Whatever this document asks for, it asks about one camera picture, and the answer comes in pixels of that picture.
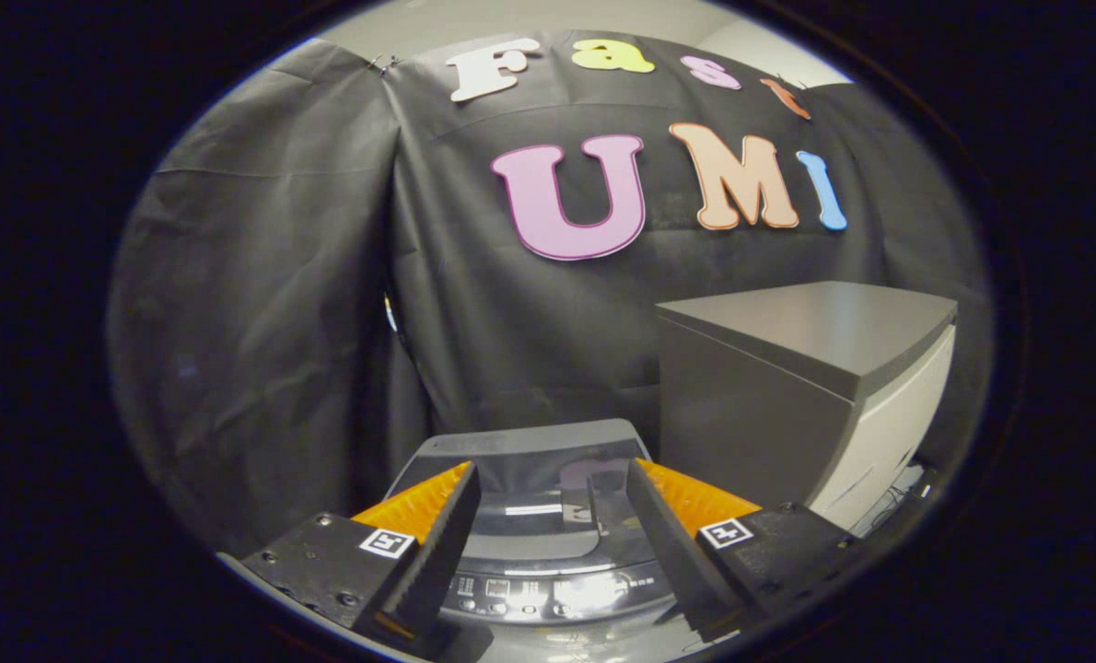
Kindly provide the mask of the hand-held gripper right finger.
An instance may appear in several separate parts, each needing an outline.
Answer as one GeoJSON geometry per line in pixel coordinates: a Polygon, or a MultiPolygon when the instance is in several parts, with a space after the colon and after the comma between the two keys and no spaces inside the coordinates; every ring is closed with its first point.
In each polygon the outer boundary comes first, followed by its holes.
{"type": "Polygon", "coordinates": [[[858,537],[792,501],[760,507],[646,459],[628,462],[625,494],[703,638],[770,628],[838,587],[858,562],[858,537]]]}

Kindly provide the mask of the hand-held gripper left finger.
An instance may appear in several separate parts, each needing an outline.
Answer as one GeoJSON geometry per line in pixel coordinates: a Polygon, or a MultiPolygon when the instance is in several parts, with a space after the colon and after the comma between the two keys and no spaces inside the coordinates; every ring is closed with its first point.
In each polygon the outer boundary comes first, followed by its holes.
{"type": "Polygon", "coordinates": [[[422,652],[436,642],[481,496],[475,462],[459,462],[357,516],[309,516],[238,571],[351,642],[422,652]]]}

